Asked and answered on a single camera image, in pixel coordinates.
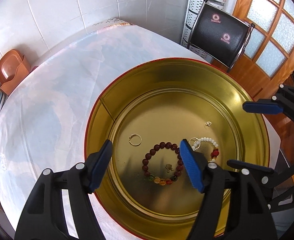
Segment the tiled wall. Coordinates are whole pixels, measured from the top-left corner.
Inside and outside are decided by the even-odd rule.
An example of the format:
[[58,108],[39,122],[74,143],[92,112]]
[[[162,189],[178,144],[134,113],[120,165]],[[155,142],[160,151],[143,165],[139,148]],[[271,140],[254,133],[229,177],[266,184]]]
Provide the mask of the tiled wall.
[[180,42],[188,0],[0,0],[0,58],[18,49],[32,64],[74,34],[111,17]]

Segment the chair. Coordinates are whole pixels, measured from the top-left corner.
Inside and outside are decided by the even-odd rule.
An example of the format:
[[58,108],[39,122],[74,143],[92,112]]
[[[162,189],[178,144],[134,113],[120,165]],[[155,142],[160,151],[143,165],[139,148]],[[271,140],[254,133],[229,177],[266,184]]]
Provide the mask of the chair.
[[255,25],[247,25],[207,1],[202,3],[191,29],[187,49],[192,45],[203,50],[224,64],[229,72],[244,53]]

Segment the brown plastic holder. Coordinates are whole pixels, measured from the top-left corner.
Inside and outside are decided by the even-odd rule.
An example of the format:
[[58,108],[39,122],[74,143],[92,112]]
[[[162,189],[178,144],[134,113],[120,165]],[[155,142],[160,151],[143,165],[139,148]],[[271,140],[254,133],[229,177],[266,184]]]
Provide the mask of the brown plastic holder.
[[30,73],[30,64],[17,49],[8,51],[0,60],[0,89],[10,95]]

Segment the table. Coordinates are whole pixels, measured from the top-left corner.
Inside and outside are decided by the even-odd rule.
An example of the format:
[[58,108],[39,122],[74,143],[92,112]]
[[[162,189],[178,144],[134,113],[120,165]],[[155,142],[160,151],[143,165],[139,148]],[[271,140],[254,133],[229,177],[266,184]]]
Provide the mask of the table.
[[[71,43],[19,84],[0,112],[0,202],[14,229],[42,170],[63,171],[84,161],[86,125],[100,93],[129,69],[166,57],[204,61],[141,27],[111,26]],[[277,140],[271,125],[268,132]],[[273,141],[271,155],[278,156],[279,145]],[[90,200],[107,239],[138,239],[109,217],[94,194]],[[67,190],[63,202],[69,233],[77,237]]]

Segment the pink logo on chair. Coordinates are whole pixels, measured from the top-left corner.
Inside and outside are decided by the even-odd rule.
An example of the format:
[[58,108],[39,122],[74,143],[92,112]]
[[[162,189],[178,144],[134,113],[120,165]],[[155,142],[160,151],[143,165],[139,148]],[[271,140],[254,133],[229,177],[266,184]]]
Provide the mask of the pink logo on chair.
[[218,14],[214,13],[214,14],[212,15],[212,19],[211,19],[211,21],[214,22],[214,23],[221,23],[221,21],[220,21],[220,16],[219,16]]
[[230,35],[228,33],[224,33],[224,35],[222,36],[222,38],[220,40],[227,43],[227,44],[230,44],[230,42],[229,42]]

